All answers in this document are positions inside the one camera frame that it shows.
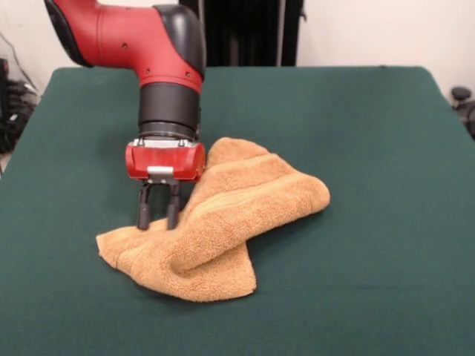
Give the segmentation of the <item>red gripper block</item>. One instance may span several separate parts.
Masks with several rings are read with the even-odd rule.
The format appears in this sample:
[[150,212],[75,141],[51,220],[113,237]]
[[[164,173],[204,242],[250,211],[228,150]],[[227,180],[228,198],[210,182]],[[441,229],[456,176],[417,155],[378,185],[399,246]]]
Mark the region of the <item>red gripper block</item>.
[[[180,183],[198,181],[206,166],[206,151],[199,142],[187,139],[135,139],[125,148],[125,166],[130,178],[153,183],[168,183],[170,200],[167,229],[177,227],[180,214]],[[139,192],[137,227],[146,231],[150,224],[148,197],[151,184],[144,182]]]

